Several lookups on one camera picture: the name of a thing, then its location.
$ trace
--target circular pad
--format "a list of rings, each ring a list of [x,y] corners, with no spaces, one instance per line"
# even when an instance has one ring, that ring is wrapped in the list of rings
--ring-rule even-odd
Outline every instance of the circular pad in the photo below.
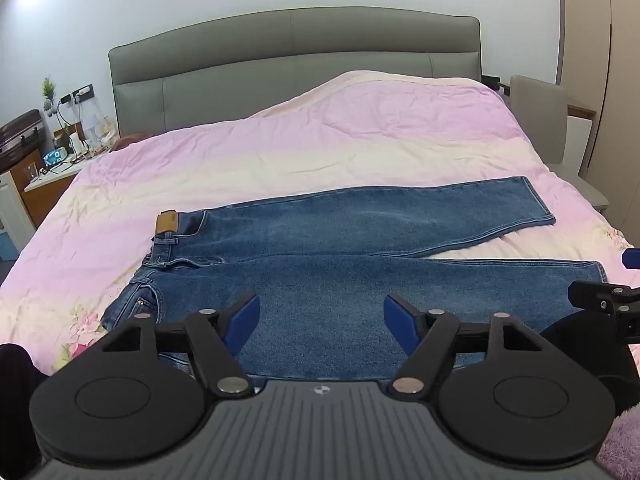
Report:
[[[83,386],[76,404],[87,415],[97,418],[124,418],[148,405],[151,391],[146,384],[126,377],[98,379]]]
[[[178,446],[204,416],[202,388],[187,373],[137,352],[71,363],[31,397],[46,454],[77,466],[114,467]]]
[[[518,466],[596,456],[614,417],[611,395],[563,356],[543,353],[507,352],[450,375],[438,410],[461,444]]]
[[[512,377],[494,388],[495,402],[517,416],[545,418],[560,413],[569,396],[560,384],[539,377]]]

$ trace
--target gray headboard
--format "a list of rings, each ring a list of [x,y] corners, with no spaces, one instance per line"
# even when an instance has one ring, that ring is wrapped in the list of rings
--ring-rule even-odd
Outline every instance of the gray headboard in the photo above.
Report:
[[[123,136],[248,117],[349,70],[480,80],[476,18],[378,7],[273,10],[109,53]]]

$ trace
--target pink duvet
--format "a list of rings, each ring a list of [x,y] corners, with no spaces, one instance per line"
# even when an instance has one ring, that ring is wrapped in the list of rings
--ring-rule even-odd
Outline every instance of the pink duvet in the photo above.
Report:
[[[502,100],[465,79],[351,72],[253,118],[197,126],[90,163],[0,288],[0,342],[46,373],[101,337],[104,309],[150,249],[156,215],[350,186],[525,175],[556,216],[438,258],[597,260],[640,286],[629,244],[542,164]]]

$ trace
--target white wall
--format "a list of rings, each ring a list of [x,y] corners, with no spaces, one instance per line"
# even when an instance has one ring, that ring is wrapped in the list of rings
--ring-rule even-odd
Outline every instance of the white wall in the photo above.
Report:
[[[119,44],[246,12],[348,5],[476,16],[485,74],[556,79],[559,0],[4,0],[0,124],[42,106],[47,75],[58,96],[92,83],[105,113],[113,114],[107,52]]]

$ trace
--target jeans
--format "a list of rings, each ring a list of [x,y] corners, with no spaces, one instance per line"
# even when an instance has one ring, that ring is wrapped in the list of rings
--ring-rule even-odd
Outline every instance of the jeans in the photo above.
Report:
[[[180,213],[103,317],[180,321],[252,290],[260,324],[239,361],[253,375],[388,378],[405,359],[383,322],[397,292],[466,321],[507,310],[542,330],[575,311],[573,281],[594,262],[422,260],[554,217],[524,177],[439,188],[364,187]],[[175,354],[165,358],[186,365]]]

